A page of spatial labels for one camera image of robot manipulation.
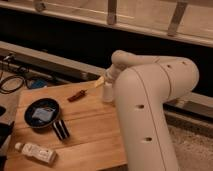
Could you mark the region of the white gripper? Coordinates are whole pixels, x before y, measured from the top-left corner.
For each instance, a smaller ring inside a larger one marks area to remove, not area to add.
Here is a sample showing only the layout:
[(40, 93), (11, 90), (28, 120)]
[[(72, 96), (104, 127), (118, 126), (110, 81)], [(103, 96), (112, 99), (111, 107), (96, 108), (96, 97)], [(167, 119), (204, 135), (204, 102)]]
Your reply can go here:
[(94, 83), (94, 87), (97, 88), (104, 84), (104, 81), (108, 83), (113, 83), (119, 74), (121, 73), (121, 70), (117, 68), (114, 64), (112, 64), (105, 72), (105, 78), (104, 76), (100, 76)]

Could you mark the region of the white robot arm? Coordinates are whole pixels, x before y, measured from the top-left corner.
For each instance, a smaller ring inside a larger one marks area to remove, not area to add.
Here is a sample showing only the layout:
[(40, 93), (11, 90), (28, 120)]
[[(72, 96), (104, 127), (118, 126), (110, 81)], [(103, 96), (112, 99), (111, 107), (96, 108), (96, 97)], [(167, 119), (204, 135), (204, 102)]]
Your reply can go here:
[(122, 50), (100, 81), (102, 99), (115, 104), (129, 171), (180, 171), (163, 104), (191, 92), (196, 64), (184, 57), (135, 55)]

